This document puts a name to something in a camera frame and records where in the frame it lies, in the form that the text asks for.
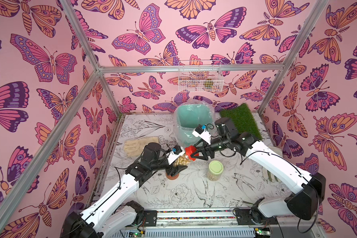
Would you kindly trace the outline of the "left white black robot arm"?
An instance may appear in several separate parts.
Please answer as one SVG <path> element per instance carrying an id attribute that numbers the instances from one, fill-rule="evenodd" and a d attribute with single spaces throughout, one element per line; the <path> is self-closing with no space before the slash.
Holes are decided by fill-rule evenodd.
<path id="1" fill-rule="evenodd" d="M 188 158 L 188 149 L 176 145 L 164 150 L 155 142 L 147 144 L 141 155 L 127 167 L 119 182 L 105 195 L 79 214 L 67 216 L 62 227 L 62 238 L 106 238 L 133 223 L 142 222 L 144 209 L 131 201 L 120 209 L 127 198 L 136 192 L 156 172 L 165 170 L 169 176 L 176 176 L 187 167 L 175 166 L 179 158 Z"/>

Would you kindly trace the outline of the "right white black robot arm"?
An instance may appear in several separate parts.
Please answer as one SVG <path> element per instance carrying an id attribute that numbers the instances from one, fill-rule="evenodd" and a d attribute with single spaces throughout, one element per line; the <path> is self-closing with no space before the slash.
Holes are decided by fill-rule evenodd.
<path id="1" fill-rule="evenodd" d="M 218 119 L 214 128 L 216 137 L 211 136 L 206 125 L 198 125 L 192 131 L 200 140 L 190 147 L 190 158 L 209 160 L 217 151 L 230 149 L 260 164 L 290 190 L 288 195 L 259 199 L 250 209 L 254 223 L 286 215 L 306 221 L 317 218 L 325 197 L 326 178 L 322 174 L 313 175 L 285 160 L 250 133 L 239 133 L 230 118 Z"/>

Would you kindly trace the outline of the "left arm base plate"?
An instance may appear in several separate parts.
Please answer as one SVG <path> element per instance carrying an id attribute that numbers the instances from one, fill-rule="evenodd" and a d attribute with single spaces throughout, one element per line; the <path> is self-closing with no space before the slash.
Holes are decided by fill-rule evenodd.
<path id="1" fill-rule="evenodd" d="M 133 227 L 155 227 L 157 224 L 157 211 L 144 210 L 136 214 L 135 220 L 131 223 Z"/>

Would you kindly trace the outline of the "red lid peanut jar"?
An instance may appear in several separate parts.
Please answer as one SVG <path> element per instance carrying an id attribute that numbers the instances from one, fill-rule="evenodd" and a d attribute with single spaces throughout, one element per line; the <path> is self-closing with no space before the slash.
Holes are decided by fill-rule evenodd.
<path id="1" fill-rule="evenodd" d="M 174 167 L 178 167 L 178 166 L 188 166 L 189 163 L 191 162 L 190 158 L 184 154 L 182 156 L 179 156 L 173 163 Z"/>

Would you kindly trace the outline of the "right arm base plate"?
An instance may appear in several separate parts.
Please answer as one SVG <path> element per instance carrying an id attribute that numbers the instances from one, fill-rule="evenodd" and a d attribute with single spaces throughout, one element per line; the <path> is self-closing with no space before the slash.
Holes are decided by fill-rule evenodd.
<path id="1" fill-rule="evenodd" d="M 257 210 L 246 208 L 234 208 L 233 214 L 237 219 L 238 225 L 277 225 L 276 218 L 266 218 Z"/>

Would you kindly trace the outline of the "red jar lid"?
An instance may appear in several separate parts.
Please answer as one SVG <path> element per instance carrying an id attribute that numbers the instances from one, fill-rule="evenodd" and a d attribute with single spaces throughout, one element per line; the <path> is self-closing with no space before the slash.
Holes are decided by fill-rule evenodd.
<path id="1" fill-rule="evenodd" d="M 185 154 L 192 161 L 195 161 L 199 155 L 197 148 L 193 145 L 185 148 Z"/>

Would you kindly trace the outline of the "brown jar lid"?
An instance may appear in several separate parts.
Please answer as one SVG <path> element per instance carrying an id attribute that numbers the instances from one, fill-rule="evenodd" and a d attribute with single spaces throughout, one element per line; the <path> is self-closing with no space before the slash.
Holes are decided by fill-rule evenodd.
<path id="1" fill-rule="evenodd" d="M 169 180 L 175 180 L 175 179 L 177 179 L 177 178 L 179 177 L 179 174 L 176 174 L 175 176 L 170 176 L 170 175 L 168 175 L 168 174 L 166 173 L 166 177 L 167 177 L 167 179 L 169 179 Z"/>

